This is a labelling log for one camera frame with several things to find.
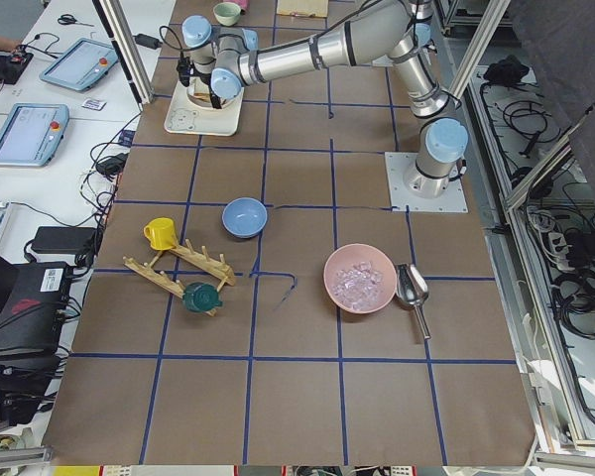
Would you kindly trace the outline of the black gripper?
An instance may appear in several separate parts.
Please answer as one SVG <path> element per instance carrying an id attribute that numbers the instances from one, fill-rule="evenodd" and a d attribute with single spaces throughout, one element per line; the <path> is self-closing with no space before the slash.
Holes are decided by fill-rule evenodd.
<path id="1" fill-rule="evenodd" d="M 202 63 L 194 61 L 192 63 L 193 77 L 197 77 L 204 85 L 207 86 L 209 91 L 209 98 L 213 109 L 220 110 L 223 108 L 223 100 L 214 92 L 211 87 L 211 74 L 215 68 L 215 62 L 210 61 L 208 63 Z"/>

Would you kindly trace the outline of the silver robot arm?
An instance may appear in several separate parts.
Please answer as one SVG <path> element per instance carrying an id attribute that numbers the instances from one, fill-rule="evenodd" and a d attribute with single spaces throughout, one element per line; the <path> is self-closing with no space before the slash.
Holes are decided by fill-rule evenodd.
<path id="1" fill-rule="evenodd" d="M 425 1 L 360 1 L 323 31 L 261 49 L 252 30 L 215 27 L 203 16 L 190 16 L 181 26 L 178 81 L 188 87 L 199 79 L 212 108 L 219 109 L 249 85 L 385 57 L 420 124 L 419 151 L 403 173 L 403 184 L 418 197 L 434 199 L 446 192 L 469 136 L 453 116 L 455 98 L 442 88 L 422 51 L 430 40 L 430 18 Z"/>

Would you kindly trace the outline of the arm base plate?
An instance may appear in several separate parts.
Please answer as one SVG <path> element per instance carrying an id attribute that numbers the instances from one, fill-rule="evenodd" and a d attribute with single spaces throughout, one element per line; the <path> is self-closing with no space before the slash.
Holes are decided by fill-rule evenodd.
<path id="1" fill-rule="evenodd" d="M 371 62 L 373 67 L 392 67 L 393 64 L 394 62 L 386 55 L 373 59 Z"/>
<path id="2" fill-rule="evenodd" d="M 394 211 L 467 213 L 461 179 L 428 178 L 416 168 L 417 153 L 387 152 L 385 167 Z"/>

